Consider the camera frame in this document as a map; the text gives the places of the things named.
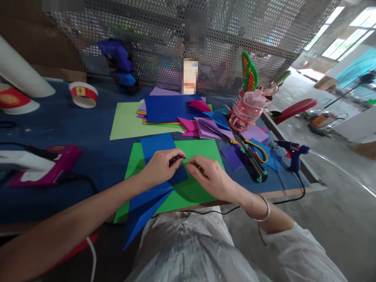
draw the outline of metal mesh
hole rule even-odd
[[[96,42],[128,39],[140,81],[181,89],[182,57],[199,58],[198,90],[237,95],[241,53],[259,83],[277,79],[300,55],[340,0],[86,0],[82,12],[49,12],[79,51],[91,77],[108,78]],[[206,11],[205,49],[184,48],[185,11]]]

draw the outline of blue table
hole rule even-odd
[[[56,94],[35,99],[41,104],[38,110],[19,116],[0,113],[0,120],[14,121],[19,125],[1,130],[0,142],[18,142],[38,148],[76,144],[82,156],[72,172],[92,178],[99,191],[122,181],[133,143],[139,142],[140,137],[109,140],[116,105],[118,102],[140,101],[152,89],[143,88],[130,97],[94,85],[99,91],[98,104],[93,109],[83,109],[72,102],[67,83],[51,82],[51,85]],[[265,127],[261,119],[257,124]],[[175,140],[192,139],[182,137],[178,132],[172,133],[172,136]],[[227,144],[217,141],[217,146],[221,149]],[[21,149],[3,145],[1,150]],[[233,172],[226,160],[222,160],[227,173],[252,192],[280,191],[284,186],[300,188],[297,178],[283,168],[280,177],[268,168],[268,180],[255,184],[244,168]],[[43,220],[91,195],[89,184],[83,181],[54,187],[11,187],[4,184],[0,187],[0,224]]]

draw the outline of silver bangle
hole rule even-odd
[[[268,218],[269,218],[269,215],[270,215],[270,207],[269,207],[269,203],[268,203],[268,201],[267,201],[262,195],[260,195],[260,194],[258,194],[258,193],[255,193],[255,194],[256,194],[256,195],[259,195],[259,196],[264,200],[264,202],[266,203],[266,206],[268,207],[268,213],[267,213],[267,215],[266,215],[266,217],[265,217],[264,219],[254,219],[254,218],[252,218],[252,217],[251,217],[251,219],[253,219],[254,221],[257,221],[257,222],[267,221]]]

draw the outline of hand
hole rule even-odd
[[[169,180],[186,159],[179,148],[156,151],[144,169],[138,174],[147,189]]]
[[[232,180],[216,160],[196,155],[188,161],[186,167],[210,195],[239,204],[245,189]]]

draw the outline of pink bottle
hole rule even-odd
[[[244,98],[236,103],[229,120],[233,129],[244,132],[261,116],[262,110],[270,104],[262,93],[259,89],[246,92]]]

